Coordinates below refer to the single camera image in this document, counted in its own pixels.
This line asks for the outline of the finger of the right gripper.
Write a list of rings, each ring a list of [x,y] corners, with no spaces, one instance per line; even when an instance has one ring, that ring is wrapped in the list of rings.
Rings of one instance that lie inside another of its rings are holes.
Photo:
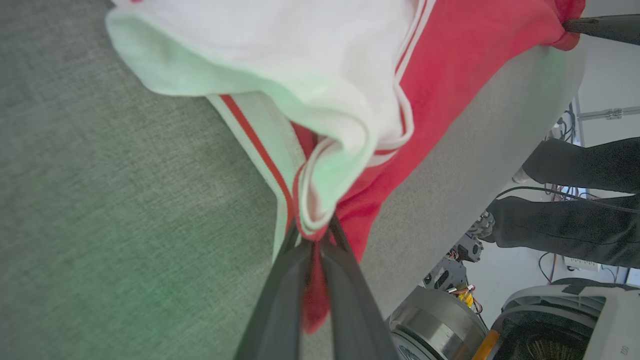
[[[608,16],[569,19],[562,23],[566,32],[640,45],[640,15],[615,14]]]

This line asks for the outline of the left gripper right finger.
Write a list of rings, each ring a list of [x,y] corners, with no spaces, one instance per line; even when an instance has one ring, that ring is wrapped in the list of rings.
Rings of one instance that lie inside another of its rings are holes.
[[[390,330],[337,216],[320,241],[320,259],[329,294],[334,358],[397,360]]]

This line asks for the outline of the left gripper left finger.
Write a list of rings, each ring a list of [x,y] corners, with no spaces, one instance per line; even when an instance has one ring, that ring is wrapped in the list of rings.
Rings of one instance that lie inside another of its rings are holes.
[[[313,246],[287,234],[238,345],[236,360],[299,360]]]

